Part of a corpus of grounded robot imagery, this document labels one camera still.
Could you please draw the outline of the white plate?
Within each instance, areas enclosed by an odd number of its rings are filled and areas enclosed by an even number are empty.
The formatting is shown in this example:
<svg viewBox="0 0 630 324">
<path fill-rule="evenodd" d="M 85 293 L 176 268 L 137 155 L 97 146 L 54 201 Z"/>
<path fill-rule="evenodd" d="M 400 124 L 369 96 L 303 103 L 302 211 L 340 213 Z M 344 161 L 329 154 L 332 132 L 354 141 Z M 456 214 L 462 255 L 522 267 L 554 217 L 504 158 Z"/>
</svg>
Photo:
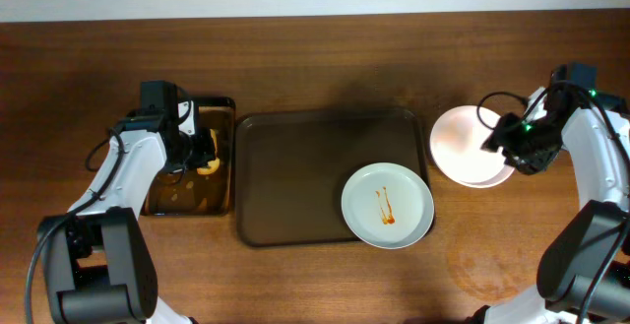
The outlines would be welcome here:
<svg viewBox="0 0 630 324">
<path fill-rule="evenodd" d="M 458 184 L 469 188 L 483 189 L 490 188 L 501 184 L 506 181 L 515 171 L 511 166 L 504 165 L 499 172 L 492 177 L 480 180 L 480 181 L 464 181 L 462 178 L 458 178 L 456 175 L 449 175 L 449 178 Z"/>
</svg>

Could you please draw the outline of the pink plate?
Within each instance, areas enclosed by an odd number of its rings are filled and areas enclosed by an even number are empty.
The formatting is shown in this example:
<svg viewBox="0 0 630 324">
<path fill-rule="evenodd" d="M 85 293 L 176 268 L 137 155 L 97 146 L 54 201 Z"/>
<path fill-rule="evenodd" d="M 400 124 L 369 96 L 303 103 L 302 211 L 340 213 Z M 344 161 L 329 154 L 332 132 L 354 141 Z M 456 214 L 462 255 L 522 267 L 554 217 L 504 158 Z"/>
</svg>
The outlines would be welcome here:
<svg viewBox="0 0 630 324">
<path fill-rule="evenodd" d="M 432 127 L 429 147 L 438 168 L 449 178 L 466 184 L 486 183 L 505 168 L 501 152 L 482 148 L 499 115 L 475 105 L 454 107 Z"/>
</svg>

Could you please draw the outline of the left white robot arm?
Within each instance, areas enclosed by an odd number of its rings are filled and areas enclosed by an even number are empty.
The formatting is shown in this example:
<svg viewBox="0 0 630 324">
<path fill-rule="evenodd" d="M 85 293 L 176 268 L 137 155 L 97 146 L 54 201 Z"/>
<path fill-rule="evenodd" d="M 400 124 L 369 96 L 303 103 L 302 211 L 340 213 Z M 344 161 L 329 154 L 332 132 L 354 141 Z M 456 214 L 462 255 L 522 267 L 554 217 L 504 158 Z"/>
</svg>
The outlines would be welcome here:
<svg viewBox="0 0 630 324">
<path fill-rule="evenodd" d="M 25 320 L 40 267 L 56 323 L 191 323 L 158 294 L 158 276 L 138 218 L 155 178 L 205 167 L 216 157 L 198 126 L 195 101 L 168 81 L 140 87 L 141 105 L 108 131 L 108 148 L 86 192 L 37 229 L 26 276 Z"/>
</svg>

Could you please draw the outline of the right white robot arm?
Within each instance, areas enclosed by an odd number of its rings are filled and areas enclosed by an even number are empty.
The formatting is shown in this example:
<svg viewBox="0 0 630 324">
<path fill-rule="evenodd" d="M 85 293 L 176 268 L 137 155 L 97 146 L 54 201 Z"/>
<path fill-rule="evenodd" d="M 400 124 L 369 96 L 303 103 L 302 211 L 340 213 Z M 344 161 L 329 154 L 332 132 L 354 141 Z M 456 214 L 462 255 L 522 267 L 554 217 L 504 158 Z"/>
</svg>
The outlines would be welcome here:
<svg viewBox="0 0 630 324">
<path fill-rule="evenodd" d="M 579 211 L 543 253 L 535 285 L 502 304 L 480 308 L 471 323 L 626 323 L 629 266 L 629 107 L 601 92 L 597 69 L 555 68 L 547 87 L 522 97 L 482 144 L 525 175 L 571 158 Z"/>
</svg>

